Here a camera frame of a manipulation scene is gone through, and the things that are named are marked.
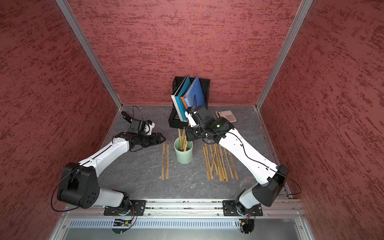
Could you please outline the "green metal cup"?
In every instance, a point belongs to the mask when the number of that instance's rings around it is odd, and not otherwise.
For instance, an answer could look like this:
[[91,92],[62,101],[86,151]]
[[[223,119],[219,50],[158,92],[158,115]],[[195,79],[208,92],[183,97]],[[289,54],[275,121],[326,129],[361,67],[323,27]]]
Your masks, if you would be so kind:
[[176,158],[181,164],[188,164],[193,159],[193,142],[188,142],[186,151],[180,151],[181,143],[177,138],[174,142],[174,149],[176,151]]

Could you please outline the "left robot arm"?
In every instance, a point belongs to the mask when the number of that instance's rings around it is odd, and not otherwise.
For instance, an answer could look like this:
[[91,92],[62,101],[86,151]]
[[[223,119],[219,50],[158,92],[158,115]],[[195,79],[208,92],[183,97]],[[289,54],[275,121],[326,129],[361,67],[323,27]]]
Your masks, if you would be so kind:
[[162,144],[166,138],[153,131],[152,121],[130,119],[130,128],[113,136],[111,142],[90,157],[64,166],[61,180],[54,191],[57,200],[72,205],[74,209],[103,207],[115,211],[117,215],[132,214],[135,208],[129,196],[120,191],[102,189],[99,186],[100,174],[117,158],[127,152],[135,152]]

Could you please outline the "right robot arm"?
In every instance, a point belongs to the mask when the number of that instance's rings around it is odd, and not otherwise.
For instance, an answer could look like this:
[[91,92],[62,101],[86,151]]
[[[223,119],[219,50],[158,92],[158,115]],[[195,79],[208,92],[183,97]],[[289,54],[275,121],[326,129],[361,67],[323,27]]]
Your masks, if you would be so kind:
[[257,184],[235,200],[239,214],[245,215],[256,205],[270,207],[284,187],[289,169],[276,165],[250,145],[227,119],[212,116],[204,120],[188,117],[187,140],[213,140],[232,153],[255,177]]

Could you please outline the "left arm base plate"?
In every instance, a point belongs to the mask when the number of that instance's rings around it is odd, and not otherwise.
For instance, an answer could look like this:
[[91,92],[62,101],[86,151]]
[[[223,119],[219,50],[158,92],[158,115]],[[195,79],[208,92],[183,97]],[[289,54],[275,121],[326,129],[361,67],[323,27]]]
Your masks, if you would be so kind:
[[145,200],[128,200],[122,203],[120,207],[105,207],[104,216],[143,216],[146,209]]

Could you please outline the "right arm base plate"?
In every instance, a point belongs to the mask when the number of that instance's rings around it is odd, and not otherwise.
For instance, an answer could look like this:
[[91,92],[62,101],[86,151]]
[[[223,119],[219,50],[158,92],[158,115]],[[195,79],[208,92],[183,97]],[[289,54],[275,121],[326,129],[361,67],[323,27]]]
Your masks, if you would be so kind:
[[223,204],[224,216],[231,216],[231,217],[248,217],[248,215],[251,215],[253,217],[263,216],[263,210],[262,210],[261,204],[255,205],[249,209],[234,200],[224,200],[222,204]]

